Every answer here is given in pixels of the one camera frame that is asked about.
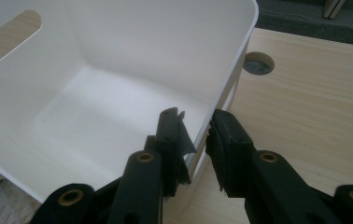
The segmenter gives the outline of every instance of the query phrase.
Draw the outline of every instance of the wooden table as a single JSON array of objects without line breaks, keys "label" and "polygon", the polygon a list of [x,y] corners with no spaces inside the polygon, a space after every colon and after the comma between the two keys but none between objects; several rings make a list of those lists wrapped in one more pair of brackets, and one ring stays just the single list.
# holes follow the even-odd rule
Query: wooden table
[{"label": "wooden table", "polygon": [[[353,184],[353,45],[256,29],[248,51],[271,56],[266,76],[243,71],[232,112],[257,149],[283,155],[312,187]],[[186,209],[165,223],[248,223],[211,164]]]}]

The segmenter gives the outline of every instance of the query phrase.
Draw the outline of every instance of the white plastic bin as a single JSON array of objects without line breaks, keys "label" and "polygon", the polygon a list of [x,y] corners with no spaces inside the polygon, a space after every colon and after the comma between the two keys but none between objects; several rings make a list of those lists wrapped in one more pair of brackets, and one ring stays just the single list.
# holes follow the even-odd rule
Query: white plastic bin
[{"label": "white plastic bin", "polygon": [[40,202],[119,177],[169,107],[198,147],[258,16],[254,0],[0,0],[0,27],[27,10],[38,30],[0,59],[0,173]]}]

